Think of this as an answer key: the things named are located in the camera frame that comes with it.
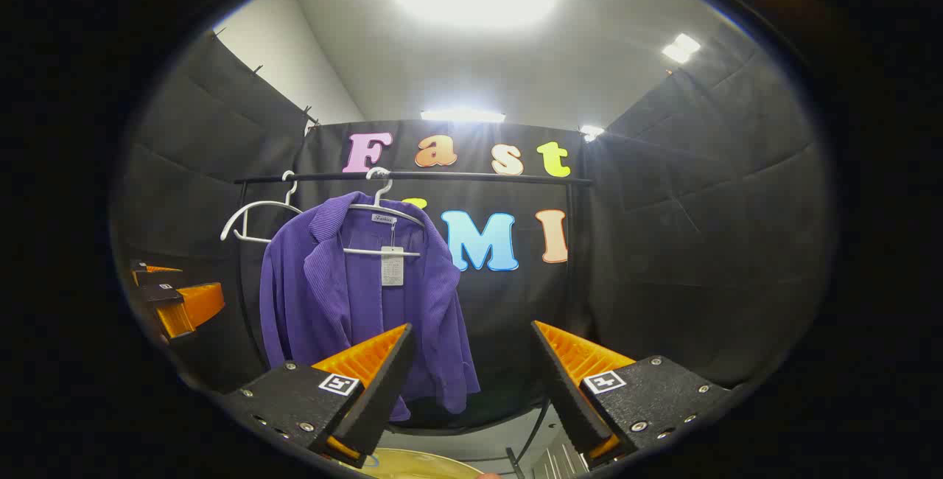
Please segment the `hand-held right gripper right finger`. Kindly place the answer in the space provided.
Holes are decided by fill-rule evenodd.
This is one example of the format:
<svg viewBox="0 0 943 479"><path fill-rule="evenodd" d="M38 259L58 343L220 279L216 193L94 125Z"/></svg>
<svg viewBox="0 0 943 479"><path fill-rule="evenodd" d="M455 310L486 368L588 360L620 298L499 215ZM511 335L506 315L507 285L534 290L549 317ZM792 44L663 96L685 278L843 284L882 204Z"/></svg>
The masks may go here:
<svg viewBox="0 0 943 479"><path fill-rule="evenodd" d="M653 452L730 402L732 389L666 356L634 360L541 321L530 329L545 393L587 468Z"/></svg>

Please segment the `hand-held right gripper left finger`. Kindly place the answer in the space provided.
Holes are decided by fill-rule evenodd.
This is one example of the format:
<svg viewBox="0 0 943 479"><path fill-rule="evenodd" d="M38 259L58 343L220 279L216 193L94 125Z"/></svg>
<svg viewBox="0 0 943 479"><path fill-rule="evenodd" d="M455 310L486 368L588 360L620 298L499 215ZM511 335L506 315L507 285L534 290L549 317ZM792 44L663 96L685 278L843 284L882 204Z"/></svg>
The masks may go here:
<svg viewBox="0 0 943 479"><path fill-rule="evenodd" d="M221 397L222 409L272 442L362 468L373 455L416 354L411 324L320 362L288 360Z"/></svg>

